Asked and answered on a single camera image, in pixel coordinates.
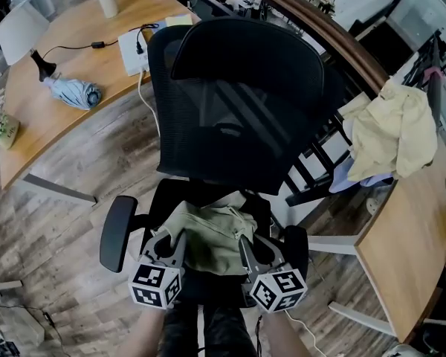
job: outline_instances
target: floor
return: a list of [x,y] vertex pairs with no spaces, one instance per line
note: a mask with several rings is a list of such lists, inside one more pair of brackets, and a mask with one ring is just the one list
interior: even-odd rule
[[[60,0],[58,13],[82,0]],[[0,79],[4,86],[6,75]],[[143,88],[153,104],[151,86]],[[24,304],[46,310],[70,356],[113,356],[139,316],[127,288],[131,261],[113,274],[99,263],[100,233],[115,196],[138,198],[145,213],[163,177],[158,135],[151,112],[137,93],[120,99],[66,135],[41,157],[31,172],[70,188],[92,193],[93,208],[54,201],[34,193],[0,188],[0,281],[22,280],[20,289],[4,292],[0,303]],[[325,200],[301,224],[309,234],[355,234],[368,220],[369,190],[350,190]],[[329,311],[338,302],[383,319],[383,310],[354,257],[311,253],[308,296],[291,314],[304,320],[328,356],[379,357],[395,339],[357,325]],[[63,356],[58,335],[41,313],[30,310],[46,330],[45,342],[35,347],[17,334],[9,309],[0,309],[0,327],[23,356]],[[245,311],[253,340],[257,310]],[[313,356],[313,339],[294,324]],[[269,356],[262,327],[263,355]]]

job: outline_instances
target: wooden handrail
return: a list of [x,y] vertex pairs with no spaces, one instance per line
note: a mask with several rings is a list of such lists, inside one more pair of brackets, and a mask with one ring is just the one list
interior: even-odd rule
[[388,80],[388,74],[372,55],[337,22],[306,0],[263,1],[303,28],[332,56],[341,55],[359,73],[373,92],[379,93]]

